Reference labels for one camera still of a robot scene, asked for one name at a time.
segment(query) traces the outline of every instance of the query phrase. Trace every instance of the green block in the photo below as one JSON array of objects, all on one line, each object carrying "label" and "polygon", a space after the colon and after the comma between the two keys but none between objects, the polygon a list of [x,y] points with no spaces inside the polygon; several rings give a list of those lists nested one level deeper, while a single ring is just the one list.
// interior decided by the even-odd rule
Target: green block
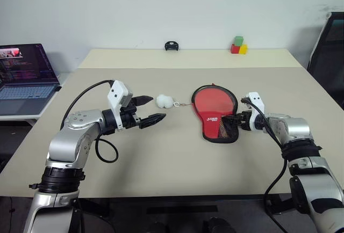
[{"label": "green block", "polygon": [[235,38],[234,38],[234,45],[235,46],[241,46],[242,45],[242,43],[243,43],[243,37],[242,36],[236,36]]}]

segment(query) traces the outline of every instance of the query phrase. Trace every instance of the red block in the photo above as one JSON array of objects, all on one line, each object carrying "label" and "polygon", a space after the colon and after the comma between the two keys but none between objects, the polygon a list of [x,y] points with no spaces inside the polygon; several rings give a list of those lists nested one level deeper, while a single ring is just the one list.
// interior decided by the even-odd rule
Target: red block
[{"label": "red block", "polygon": [[239,49],[240,49],[240,46],[235,46],[234,44],[232,44],[232,46],[231,46],[231,53],[232,54],[238,54],[239,53]]}]

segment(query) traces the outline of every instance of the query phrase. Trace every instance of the black wire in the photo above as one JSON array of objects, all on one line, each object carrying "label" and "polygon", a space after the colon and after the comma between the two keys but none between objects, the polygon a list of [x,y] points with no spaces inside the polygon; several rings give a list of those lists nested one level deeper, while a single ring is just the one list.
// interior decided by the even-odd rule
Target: black wire
[{"label": "black wire", "polygon": [[[101,134],[99,134],[98,135],[98,137],[96,138],[96,155],[97,155],[97,157],[102,161],[102,162],[106,162],[106,163],[114,163],[116,160],[118,160],[118,150],[117,150],[117,148],[111,143],[111,142],[109,142],[109,141],[107,141],[107,140],[105,140],[105,139],[101,139],[100,138],[101,137]],[[101,154],[99,153],[99,147],[98,147],[98,144],[99,144],[99,141],[102,141],[102,142],[105,142],[105,143],[108,143],[113,149],[114,149],[114,151],[115,151],[115,153],[116,153],[116,157],[115,157],[115,159],[113,159],[113,160],[108,160],[108,159],[104,159],[102,156],[101,156]]]},{"label": "black wire", "polygon": [[11,201],[11,209],[9,210],[10,212],[10,227],[9,227],[9,233],[11,232],[12,230],[12,214],[14,212],[13,210],[13,200],[12,200],[12,197],[10,197],[10,201]]},{"label": "black wire", "polygon": [[84,217],[84,211],[82,210],[81,203],[79,198],[76,199],[77,205],[79,206],[80,210],[80,225],[81,225],[81,233],[85,233],[85,217]]},{"label": "black wire", "polygon": [[[269,121],[267,120],[267,118],[265,117],[264,113],[256,106],[254,105],[251,101],[249,101],[248,99],[246,98],[242,98],[241,99],[241,102],[242,103],[246,103],[252,107],[254,107],[258,113],[262,116],[264,122],[265,122],[265,128],[266,128],[266,131],[267,133],[271,136],[271,138],[277,143],[277,145],[282,149],[283,146],[282,144],[279,142],[279,140],[277,139],[273,129],[271,128],[270,124],[269,124]],[[267,204],[267,201],[268,201],[268,195],[269,195],[269,192],[271,191],[271,189],[276,185],[276,183],[283,177],[285,171],[286,171],[286,166],[287,166],[287,160],[284,159],[284,164],[283,164],[283,167],[282,167],[282,170],[280,171],[280,173],[278,174],[278,176],[275,178],[275,180],[270,184],[270,186],[266,189],[265,193],[264,193],[264,196],[263,196],[263,205],[264,205],[264,210],[265,210],[265,213],[272,219],[272,221],[284,232],[284,233],[288,233],[283,227],[282,225],[274,218],[274,216],[272,215],[272,213],[269,211],[268,209],[268,204]]]},{"label": "black wire", "polygon": [[104,217],[102,217],[102,216],[98,216],[98,215],[96,215],[96,214],[93,214],[93,213],[88,213],[88,212],[85,212],[85,213],[86,213],[86,214],[88,214],[88,215],[91,215],[91,216],[97,217],[98,219],[101,219],[102,221],[106,222],[108,225],[110,225],[110,226],[111,226],[113,233],[116,233],[116,232],[117,232],[117,231],[116,231],[116,228],[115,228],[115,227],[114,227],[114,225],[111,223],[111,221],[109,221],[109,220],[105,219],[105,218],[104,218]]},{"label": "black wire", "polygon": [[113,84],[113,80],[103,80],[103,81],[100,81],[94,85],[91,85],[90,87],[88,87],[87,89],[83,90],[82,93],[80,93],[74,100],[73,102],[69,105],[67,111],[65,112],[64,116],[63,116],[63,119],[62,119],[62,122],[61,122],[61,127],[60,127],[60,130],[63,128],[63,125],[65,124],[65,119],[67,118],[70,110],[73,108],[73,106],[75,105],[75,103],[85,94],[87,93],[89,90],[93,89],[94,87],[96,86],[99,86],[101,84],[105,84],[105,83],[109,83],[110,85]]}]

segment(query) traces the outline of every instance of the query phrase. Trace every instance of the robotic arm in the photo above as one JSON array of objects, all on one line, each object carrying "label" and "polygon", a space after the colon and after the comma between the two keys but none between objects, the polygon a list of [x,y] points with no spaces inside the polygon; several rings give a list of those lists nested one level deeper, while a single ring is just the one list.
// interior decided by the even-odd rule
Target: robotic arm
[{"label": "robotic arm", "polygon": [[[256,106],[264,113],[264,104],[257,92],[250,92],[241,102],[249,108]],[[238,114],[244,130],[263,130],[268,133],[263,116],[256,108]],[[282,157],[288,160],[292,178],[289,180],[295,208],[309,214],[318,232],[344,232],[344,194],[320,156],[310,128],[303,118],[282,114],[265,114],[270,128],[282,145]]]},{"label": "robotic arm", "polygon": [[154,114],[145,119],[136,115],[136,107],[153,98],[133,93],[121,81],[114,81],[107,96],[109,110],[72,113],[64,121],[49,146],[46,167],[26,220],[24,233],[78,232],[81,220],[76,208],[79,184],[85,179],[83,168],[91,144],[101,135],[115,130],[138,126],[145,128],[162,120],[165,114]]}]

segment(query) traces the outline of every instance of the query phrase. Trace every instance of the yellow block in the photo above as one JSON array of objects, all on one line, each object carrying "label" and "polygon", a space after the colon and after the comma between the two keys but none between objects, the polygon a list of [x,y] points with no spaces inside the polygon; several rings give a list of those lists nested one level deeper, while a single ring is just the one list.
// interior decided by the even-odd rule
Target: yellow block
[{"label": "yellow block", "polygon": [[246,54],[246,52],[247,52],[247,44],[241,45],[239,49],[239,54]]}]

